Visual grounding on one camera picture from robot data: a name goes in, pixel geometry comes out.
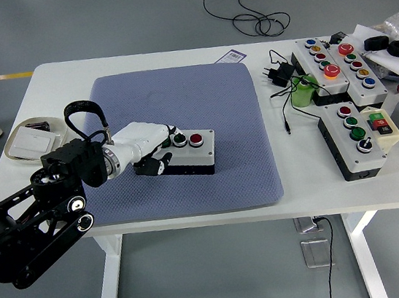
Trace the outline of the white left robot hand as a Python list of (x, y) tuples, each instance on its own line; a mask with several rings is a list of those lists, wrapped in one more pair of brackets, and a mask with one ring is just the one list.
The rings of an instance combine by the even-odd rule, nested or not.
[(166, 153), (160, 160), (152, 156), (160, 151), (165, 141), (173, 140), (180, 133), (181, 130), (173, 125), (131, 122), (112, 136), (110, 149), (117, 158), (116, 175), (129, 164), (141, 175), (161, 175), (168, 167), (172, 153)]

